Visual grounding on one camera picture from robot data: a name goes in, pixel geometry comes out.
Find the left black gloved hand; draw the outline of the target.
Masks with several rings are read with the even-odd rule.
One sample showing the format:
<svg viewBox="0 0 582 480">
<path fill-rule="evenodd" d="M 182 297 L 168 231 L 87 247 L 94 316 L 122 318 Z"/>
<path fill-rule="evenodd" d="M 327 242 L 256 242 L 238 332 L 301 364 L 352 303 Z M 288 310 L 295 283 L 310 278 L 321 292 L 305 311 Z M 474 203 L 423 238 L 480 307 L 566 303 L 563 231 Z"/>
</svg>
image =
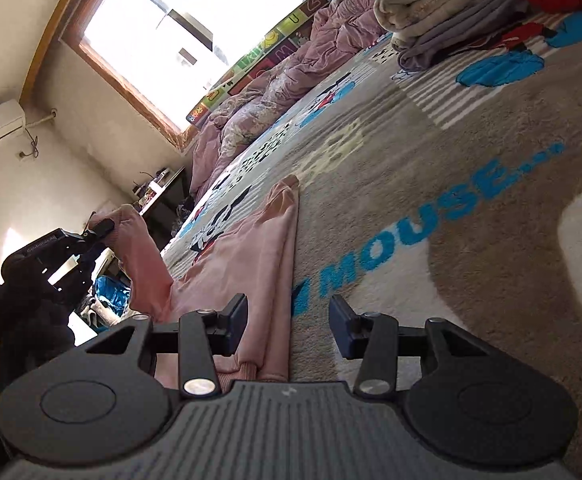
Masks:
<svg viewBox="0 0 582 480">
<path fill-rule="evenodd" d="M 0 394 L 14 380 L 74 347 L 72 309 L 24 289 L 0 287 Z"/>
</svg>

